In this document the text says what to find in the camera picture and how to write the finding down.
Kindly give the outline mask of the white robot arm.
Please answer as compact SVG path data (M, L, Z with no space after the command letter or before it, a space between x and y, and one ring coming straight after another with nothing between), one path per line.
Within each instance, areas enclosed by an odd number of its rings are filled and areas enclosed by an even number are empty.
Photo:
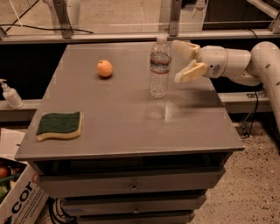
M245 86L262 83L280 129L280 49L277 45L263 41L250 52L214 45L200 47L180 40L173 40L171 45L189 61L176 73L176 83L197 80L201 76L213 79L226 77Z

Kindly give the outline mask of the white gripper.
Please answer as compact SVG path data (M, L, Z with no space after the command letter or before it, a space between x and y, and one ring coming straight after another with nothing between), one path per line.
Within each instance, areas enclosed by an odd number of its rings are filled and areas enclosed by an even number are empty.
M225 72L228 53L221 46L208 45L201 49L199 45L181 40L173 40L171 46L184 59L192 60L188 66L175 74L174 81L176 83L197 80L203 75L216 79Z

